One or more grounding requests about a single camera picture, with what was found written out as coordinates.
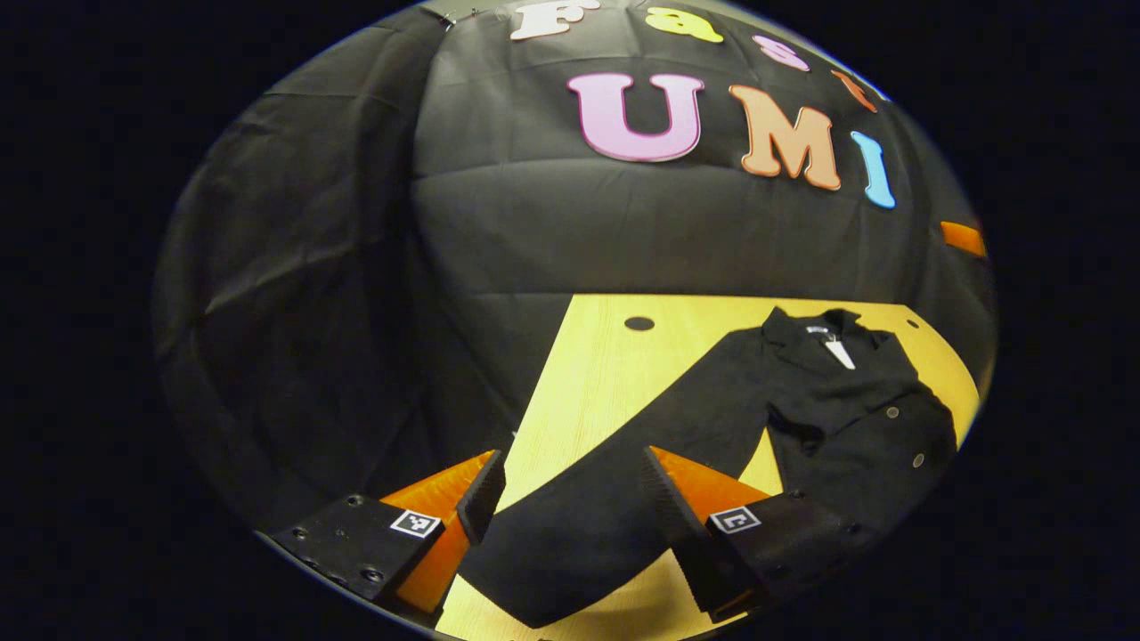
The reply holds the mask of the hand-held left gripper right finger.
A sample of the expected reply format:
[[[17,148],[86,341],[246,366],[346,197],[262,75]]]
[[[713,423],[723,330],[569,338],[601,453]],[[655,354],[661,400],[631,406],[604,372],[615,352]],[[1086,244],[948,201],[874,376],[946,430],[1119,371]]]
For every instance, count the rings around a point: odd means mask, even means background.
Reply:
[[[757,490],[711,466],[644,447],[640,482],[700,612],[712,623],[782,605],[878,539],[803,490]]]

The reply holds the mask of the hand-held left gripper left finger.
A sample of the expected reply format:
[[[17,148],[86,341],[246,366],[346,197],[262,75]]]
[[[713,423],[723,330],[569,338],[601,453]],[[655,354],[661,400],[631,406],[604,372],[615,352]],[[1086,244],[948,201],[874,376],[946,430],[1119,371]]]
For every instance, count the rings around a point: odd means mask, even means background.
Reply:
[[[469,550],[484,537],[505,490],[500,451],[435,472],[385,498],[347,495],[270,539],[355,597],[435,624]]]

